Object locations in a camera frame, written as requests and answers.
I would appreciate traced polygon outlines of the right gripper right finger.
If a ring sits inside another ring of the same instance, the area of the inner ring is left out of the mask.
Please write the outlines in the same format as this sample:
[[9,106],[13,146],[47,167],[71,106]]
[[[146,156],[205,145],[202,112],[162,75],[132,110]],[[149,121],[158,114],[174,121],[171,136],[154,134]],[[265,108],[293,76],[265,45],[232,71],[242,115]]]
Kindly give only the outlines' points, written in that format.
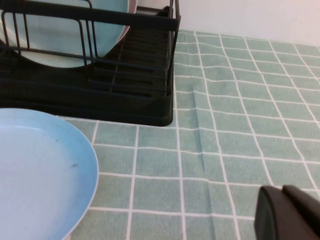
[[320,201],[293,185],[284,185],[281,190],[292,202],[304,222],[320,239]]

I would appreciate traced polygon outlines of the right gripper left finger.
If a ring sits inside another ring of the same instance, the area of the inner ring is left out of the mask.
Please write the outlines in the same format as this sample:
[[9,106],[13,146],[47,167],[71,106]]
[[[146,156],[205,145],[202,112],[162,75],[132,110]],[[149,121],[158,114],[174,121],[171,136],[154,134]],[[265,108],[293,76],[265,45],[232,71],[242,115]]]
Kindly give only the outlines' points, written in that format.
[[254,230],[257,240],[297,240],[299,214],[289,198],[272,186],[259,189]]

